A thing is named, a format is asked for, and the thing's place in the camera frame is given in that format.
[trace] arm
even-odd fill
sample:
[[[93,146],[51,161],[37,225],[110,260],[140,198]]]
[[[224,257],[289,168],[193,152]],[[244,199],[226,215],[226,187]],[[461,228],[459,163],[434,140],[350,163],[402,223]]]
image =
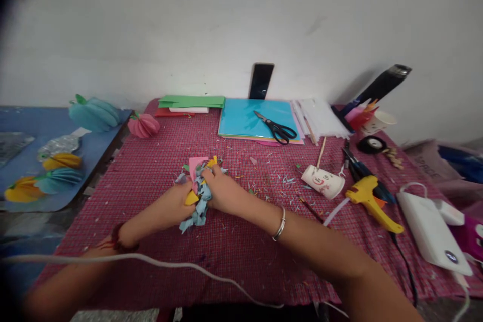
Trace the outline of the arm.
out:
[[[277,233],[281,208],[246,192],[217,165],[213,172],[203,172],[213,195],[211,207],[239,216],[270,236]],[[279,242],[332,283],[351,320],[423,321],[384,269],[340,233],[287,211]]]
[[[130,248],[143,238],[179,223],[189,217],[195,205],[185,206],[186,196],[191,190],[191,181],[174,185],[158,200],[127,221],[119,230],[119,240]],[[83,258],[115,255],[111,247],[99,245]],[[24,301],[24,312],[34,322],[70,321],[75,313],[88,301],[115,262],[70,264],[42,285],[30,291]]]

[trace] silver bangle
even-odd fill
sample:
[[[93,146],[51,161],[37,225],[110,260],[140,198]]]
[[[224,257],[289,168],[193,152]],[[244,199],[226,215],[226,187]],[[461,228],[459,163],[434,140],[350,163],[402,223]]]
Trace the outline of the silver bangle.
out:
[[[283,228],[285,227],[285,209],[282,208],[282,210],[283,210],[282,223],[280,224],[280,228],[278,228],[278,232],[275,234],[275,236],[272,237],[274,242],[278,240],[278,238],[283,232]]]

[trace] paper cup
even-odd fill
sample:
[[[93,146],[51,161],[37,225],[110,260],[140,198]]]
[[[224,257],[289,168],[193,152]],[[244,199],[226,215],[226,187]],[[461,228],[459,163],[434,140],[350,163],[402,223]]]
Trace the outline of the paper cup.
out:
[[[397,123],[396,118],[389,113],[377,110],[374,112],[374,116],[362,125],[362,133],[366,136],[371,136],[379,131],[386,129],[390,125],[395,125]]]
[[[302,180],[329,200],[334,199],[340,193],[346,181],[328,171],[318,169],[314,165],[307,167],[302,175]]]

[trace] pink paper pumpkin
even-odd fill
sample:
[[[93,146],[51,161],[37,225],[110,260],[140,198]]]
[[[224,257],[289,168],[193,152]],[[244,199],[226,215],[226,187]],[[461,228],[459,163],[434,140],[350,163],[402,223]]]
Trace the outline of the pink paper pumpkin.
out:
[[[129,131],[139,138],[153,137],[161,128],[159,122],[152,115],[147,113],[139,114],[137,112],[135,116],[131,116],[127,126]]]

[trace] tape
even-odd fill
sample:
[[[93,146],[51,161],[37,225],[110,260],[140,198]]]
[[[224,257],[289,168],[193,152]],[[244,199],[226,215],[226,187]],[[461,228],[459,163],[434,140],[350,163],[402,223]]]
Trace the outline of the tape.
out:
[[[387,148],[387,143],[379,137],[367,136],[359,141],[357,149],[365,154],[378,154]]]

